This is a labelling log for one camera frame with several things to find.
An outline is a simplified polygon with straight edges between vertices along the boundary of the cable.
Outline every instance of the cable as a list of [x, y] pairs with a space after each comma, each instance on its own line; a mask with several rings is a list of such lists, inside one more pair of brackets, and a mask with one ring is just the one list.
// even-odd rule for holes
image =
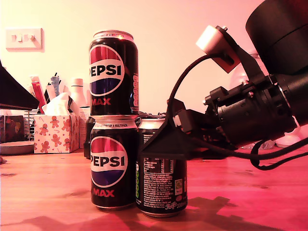
[[[172, 105], [173, 105], [173, 101], [174, 101], [174, 97], [175, 97], [175, 94], [177, 93], [177, 90], [179, 89], [182, 81], [184, 80], [184, 78], [187, 76], [187, 74], [196, 66], [198, 65], [200, 62], [206, 60], [206, 59], [210, 59], [210, 58], [221, 58], [221, 59], [224, 59], [224, 57], [226, 57], [225, 54], [223, 53], [217, 53], [217, 54], [210, 54], [210, 55], [204, 55], [202, 56], [201, 58], [197, 59], [196, 61], [194, 61], [192, 64], [190, 64], [186, 69], [185, 71], [182, 73], [182, 75], [179, 77], [177, 83], [175, 84], [172, 92], [171, 92], [171, 95], [170, 95], [170, 98], [168, 100], [168, 106], [167, 106], [167, 114], [166, 114], [166, 119], [168, 119], [170, 125], [175, 129], [177, 130], [178, 132], [181, 132], [183, 133], [182, 131], [176, 129], [176, 126], [174, 124], [174, 121], [173, 121], [173, 112], [172, 112]], [[207, 143], [205, 141], [202, 141], [202, 140], [199, 140], [199, 139], [196, 139], [196, 138], [191, 138], [191, 141], [198, 144], [198, 145], [201, 145], [202, 147], [205, 147], [205, 148], [208, 148], [214, 152], [217, 152], [219, 154], [222, 154], [222, 155], [226, 155], [226, 156], [233, 156], [233, 157], [238, 157], [238, 158], [242, 158], [242, 159], [249, 159], [249, 160], [267, 160], [267, 159], [273, 159], [273, 158], [277, 158], [277, 157], [280, 157], [282, 155], [285, 155], [291, 151], [294, 151], [300, 147], [303, 147], [305, 145], [308, 144], [308, 137], [287, 147], [287, 148], [284, 148], [284, 149], [281, 149], [279, 151], [276, 151], [276, 152], [272, 152], [272, 153], [269, 153], [269, 154], [262, 154], [262, 155], [257, 155], [257, 154], [244, 154], [244, 153], [239, 153], [239, 152], [235, 152], [235, 151], [231, 151], [231, 150], [228, 150], [228, 149], [225, 149], [225, 148], [220, 148], [218, 146], [215, 146], [215, 145], [212, 145], [210, 143]], [[308, 153], [303, 153], [303, 154], [299, 154], [299, 155], [295, 155], [293, 157], [289, 157], [289, 158], [286, 158], [284, 160], [281, 160], [273, 165], [275, 165], [275, 167], [287, 162], [287, 161], [290, 161], [290, 160], [293, 160], [293, 159], [296, 159], [296, 158], [299, 158], [299, 157], [302, 157], [302, 156], [305, 156], [305, 155], [308, 155]]]

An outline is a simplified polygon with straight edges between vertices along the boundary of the black can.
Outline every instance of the black can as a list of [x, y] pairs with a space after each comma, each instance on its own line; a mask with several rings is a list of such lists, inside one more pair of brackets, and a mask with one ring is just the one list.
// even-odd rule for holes
[[134, 120], [99, 120], [91, 132], [91, 200], [118, 210], [135, 201], [138, 132]]
[[[140, 143], [145, 143], [164, 119], [142, 119]], [[137, 207], [151, 217], [177, 215], [187, 206], [187, 161], [146, 157], [139, 153], [136, 162]]]
[[90, 160], [90, 146], [91, 146], [91, 131], [94, 127], [95, 119], [93, 119], [91, 116], [86, 121], [86, 140], [83, 144], [83, 155], [85, 158]]
[[138, 50], [129, 33], [108, 30], [90, 44], [91, 115], [134, 119], [139, 114]]

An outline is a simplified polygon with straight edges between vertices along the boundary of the black cylinder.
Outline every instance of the black cylinder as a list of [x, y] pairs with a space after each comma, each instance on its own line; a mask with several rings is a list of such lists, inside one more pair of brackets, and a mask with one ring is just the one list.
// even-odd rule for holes
[[271, 74], [292, 75], [308, 65], [308, 1], [266, 0], [246, 31]]
[[299, 125], [308, 124], [308, 74], [277, 75], [276, 79]]
[[275, 140], [296, 128], [279, 86], [268, 83], [251, 93], [218, 107], [221, 127], [231, 144]]

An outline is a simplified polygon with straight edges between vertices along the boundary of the small box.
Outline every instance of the small box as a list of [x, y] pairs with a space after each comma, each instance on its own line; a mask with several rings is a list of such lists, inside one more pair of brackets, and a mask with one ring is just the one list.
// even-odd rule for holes
[[24, 140], [24, 117], [22, 115], [0, 116], [0, 143]]
[[71, 153], [79, 148], [76, 115], [35, 115], [34, 153]]

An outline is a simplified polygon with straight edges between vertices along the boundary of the tissue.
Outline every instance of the tissue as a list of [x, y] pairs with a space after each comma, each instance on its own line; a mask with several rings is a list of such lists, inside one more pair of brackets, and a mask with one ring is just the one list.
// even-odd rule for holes
[[61, 93], [59, 96], [53, 98], [48, 104], [42, 106], [45, 115], [48, 116], [66, 116], [70, 115], [67, 109], [68, 93]]

